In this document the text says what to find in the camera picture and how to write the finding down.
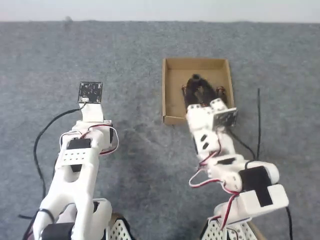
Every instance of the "perforated metal plate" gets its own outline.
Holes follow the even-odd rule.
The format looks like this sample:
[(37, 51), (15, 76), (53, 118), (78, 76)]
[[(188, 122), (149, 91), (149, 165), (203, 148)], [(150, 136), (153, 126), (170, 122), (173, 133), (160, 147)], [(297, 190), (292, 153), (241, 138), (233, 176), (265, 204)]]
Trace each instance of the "perforated metal plate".
[(132, 240), (123, 220), (115, 221), (111, 229), (110, 240)]
[(224, 231), (216, 221), (211, 221), (204, 231), (201, 240), (258, 240), (247, 223), (226, 227)]

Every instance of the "circuit board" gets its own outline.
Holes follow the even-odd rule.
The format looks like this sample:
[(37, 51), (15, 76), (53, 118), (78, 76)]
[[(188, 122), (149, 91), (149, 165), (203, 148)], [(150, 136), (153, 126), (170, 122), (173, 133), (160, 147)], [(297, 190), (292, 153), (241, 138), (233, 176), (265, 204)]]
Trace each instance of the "circuit board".
[(79, 87), (78, 103), (100, 104), (102, 97), (102, 82), (82, 81)]
[(236, 124), (237, 120), (237, 109), (232, 108), (228, 109), (228, 111), (216, 113), (214, 115), (214, 126), (225, 126), (225, 127), (232, 127)]

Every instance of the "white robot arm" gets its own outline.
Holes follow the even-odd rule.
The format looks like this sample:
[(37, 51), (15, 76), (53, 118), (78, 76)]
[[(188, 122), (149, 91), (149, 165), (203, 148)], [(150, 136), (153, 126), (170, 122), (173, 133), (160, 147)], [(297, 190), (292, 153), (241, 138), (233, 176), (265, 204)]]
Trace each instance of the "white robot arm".
[[(104, 120), (101, 82), (82, 82), (79, 105), (83, 120), (60, 137), (60, 153), (50, 189), (33, 223), (35, 240), (107, 240), (112, 207), (107, 199), (93, 199), (99, 155), (115, 151), (118, 134)], [(112, 146), (113, 134), (117, 137)]]
[(199, 79), (194, 75), (187, 85), (191, 91), (188, 93), (184, 89), (183, 93), (189, 94), (184, 95), (186, 119), (199, 159), (199, 170), (195, 175), (206, 171), (210, 179), (192, 184), (194, 175), (189, 184), (197, 188), (218, 182), (226, 192), (232, 194), (228, 202), (214, 209), (211, 219), (217, 220), (223, 229), (226, 225), (247, 222), (253, 217), (287, 207), (289, 200), (284, 187), (278, 184), (280, 175), (277, 167), (268, 162), (248, 161), (236, 154), (226, 127), (235, 123), (237, 109), (228, 109), (217, 96), (211, 95), (211, 99), (207, 96), (201, 103), (196, 103), (195, 98), (190, 96), (199, 87)]

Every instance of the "black cable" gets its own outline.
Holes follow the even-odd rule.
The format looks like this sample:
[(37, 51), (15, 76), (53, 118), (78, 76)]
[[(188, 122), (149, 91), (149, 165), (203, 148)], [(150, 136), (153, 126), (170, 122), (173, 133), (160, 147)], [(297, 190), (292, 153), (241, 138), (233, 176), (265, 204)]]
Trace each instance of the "black cable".
[(292, 218), (291, 218), (291, 212), (289, 207), (287, 206), (285, 208), (286, 210), (286, 214), (288, 215), (288, 220), (289, 220), (289, 236), (290, 236), (290, 240), (294, 239), (294, 235), (293, 235), (293, 231), (292, 231)]
[(56, 120), (58, 120), (59, 118), (63, 117), (64, 115), (67, 114), (72, 114), (74, 112), (80, 111), (84, 106), (86, 105), (86, 103), (81, 107), (81, 108), (75, 108), (75, 109), (71, 109), (68, 111), (65, 111), (59, 115), (57, 115), (56, 117), (54, 117), (48, 124), (47, 126), (45, 126), (44, 129), (42, 129), (42, 131), (38, 134), (38, 136), (35, 139), (34, 142), (34, 146), (33, 146), (33, 160), (34, 160), (34, 164), (36, 166), (37, 172), (39, 174), (39, 177), (41, 179), (42, 182), (42, 199), (44, 199), (46, 197), (46, 193), (47, 193), (47, 188), (46, 188), (46, 183), (45, 183), (45, 179), (44, 179), (44, 175), (40, 169), (39, 166), (39, 161), (38, 161), (38, 157), (37, 157), (37, 147), (38, 147), (38, 143), (39, 140), (41, 138), (41, 136), (45, 133), (45, 131), (51, 126), (51, 124), (53, 124)]
[(260, 88), (257, 93), (257, 107), (258, 107), (258, 146), (256, 147), (256, 160), (259, 161), (260, 144), (261, 144), (261, 107), (260, 107)]
[[(34, 142), (34, 146), (33, 146), (33, 160), (34, 160), (34, 164), (36, 166), (36, 170), (39, 174), (39, 177), (41, 179), (41, 182), (42, 182), (42, 199), (44, 199), (46, 197), (46, 193), (47, 193), (47, 188), (46, 188), (46, 183), (45, 183), (45, 179), (44, 179), (44, 175), (41, 171), (41, 168), (39, 166), (39, 161), (38, 161), (38, 157), (37, 157), (37, 147), (38, 147), (38, 143), (39, 143), (39, 140), (41, 138), (41, 136), (45, 133), (45, 131), (51, 126), (51, 124), (53, 124), (56, 120), (58, 120), (59, 118), (63, 117), (64, 115), (67, 115), (67, 114), (72, 114), (74, 112), (77, 112), (77, 111), (80, 111), (81, 109), (83, 109), (85, 107), (87, 103), (84, 103), (84, 105), (80, 108), (75, 108), (75, 109), (71, 109), (71, 110), (68, 110), (68, 111), (65, 111), (59, 115), (57, 115), (56, 117), (54, 117), (46, 126), (44, 129), (42, 129), (42, 131), (38, 134), (38, 136), (36, 137), (35, 139), (35, 142)], [(36, 219), (36, 216), (37, 216), (37, 213), (38, 213), (39, 210), (37, 210), (37, 212), (35, 213), (35, 215), (31, 218), (29, 216), (25, 216), (25, 215), (21, 215), (19, 214), (18, 217), (19, 218), (22, 218), (22, 219), (30, 219), (31, 218), (31, 221), (29, 223), (29, 226), (27, 228), (27, 230), (25, 231), (24, 235), (23, 235), (23, 239), (22, 240), (27, 240), (28, 237), (30, 236), (30, 230), (32, 228), (32, 225), (34, 224), (35, 222), (35, 219)]]
[(32, 216), (26, 216), (26, 215), (19, 214), (19, 215), (18, 215), (18, 218), (31, 220), (31, 219), (32, 219)]
[(36, 213), (35, 213), (34, 216), (32, 217), (32, 219), (31, 219), (31, 221), (30, 221), (30, 223), (29, 223), (26, 231), (25, 231), (24, 234), (23, 234), (22, 240), (28, 240), (28, 238), (30, 237), (30, 235), (31, 235), (31, 228), (32, 228), (32, 226), (33, 226), (33, 224), (34, 224), (34, 222), (35, 222), (35, 220), (36, 220), (37, 214), (38, 214), (38, 211), (36, 211)]
[(229, 134), (235, 139), (237, 140), (242, 146), (244, 146), (246, 149), (248, 149), (250, 151), (250, 153), (252, 154), (252, 159), (256, 159), (256, 155), (254, 153), (254, 151), (252, 151), (252, 149), (245, 144), (237, 135), (235, 135), (230, 128), (227, 129), (227, 131), (229, 132)]

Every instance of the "red and white wire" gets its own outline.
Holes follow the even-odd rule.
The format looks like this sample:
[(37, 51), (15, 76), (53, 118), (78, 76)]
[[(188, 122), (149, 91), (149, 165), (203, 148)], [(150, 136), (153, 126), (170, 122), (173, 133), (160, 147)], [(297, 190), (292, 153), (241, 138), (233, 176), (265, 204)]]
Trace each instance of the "red and white wire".
[(207, 218), (207, 220), (208, 220), (208, 226), (210, 225), (210, 222), (211, 222), (211, 221), (215, 221), (215, 220), (218, 220), (218, 219), (220, 219), (220, 218), (221, 218), (221, 215), (208, 217), (208, 218)]
[(222, 231), (225, 226), (226, 226), (226, 223), (227, 223), (227, 220), (228, 220), (228, 217), (229, 217), (229, 213), (230, 213), (230, 209), (231, 209), (231, 205), (232, 205), (232, 202), (233, 200), (235, 199), (236, 196), (238, 196), (239, 193), (237, 194), (233, 194), (230, 198), (229, 198), (229, 201), (227, 203), (227, 207), (226, 207), (226, 211), (225, 211), (225, 215), (224, 215), (224, 219), (223, 219), (223, 222), (222, 222), (222, 225), (220, 227), (220, 230)]
[(81, 135), (80, 138), (83, 139), (91, 131), (92, 128), (98, 128), (98, 127), (108, 127), (109, 129), (112, 129), (116, 135), (116, 147), (111, 150), (102, 151), (102, 152), (100, 152), (100, 155), (106, 155), (106, 154), (111, 154), (111, 153), (115, 152), (119, 147), (119, 136), (118, 136), (117, 130), (109, 124), (92, 125), (88, 128), (87, 132), (85, 132), (84, 134)]
[(204, 168), (200, 168), (198, 171), (196, 171), (196, 173), (189, 179), (189, 186), (192, 187), (192, 188), (200, 188), (204, 185), (207, 185), (209, 183), (217, 183), (217, 182), (221, 182), (220, 179), (217, 179), (217, 178), (210, 178), (208, 180), (205, 180), (203, 182), (200, 182), (200, 183), (197, 183), (197, 184), (193, 184), (191, 183), (191, 181), (202, 171), (205, 171)]
[(224, 182), (221, 182), (221, 187), (222, 187), (222, 189), (225, 191), (225, 192), (227, 192), (228, 194), (236, 194), (236, 195), (238, 195), (239, 194), (239, 192), (238, 191), (233, 191), (233, 190), (229, 190), (229, 189), (227, 189), (226, 188), (226, 182), (224, 181)]
[(221, 153), (221, 150), (222, 150), (222, 147), (221, 147), (221, 142), (220, 142), (220, 138), (219, 138), (219, 135), (218, 135), (218, 130), (215, 132), (217, 137), (218, 137), (218, 144), (219, 144), (219, 151), (214, 151), (212, 152), (211, 154), (209, 154), (209, 156), (207, 156), (205, 159), (203, 159), (201, 162), (199, 162), (199, 165), (200, 166), (205, 166), (207, 165), (206, 164), (206, 161), (210, 158), (213, 158), (215, 157), (216, 155), (219, 155)]

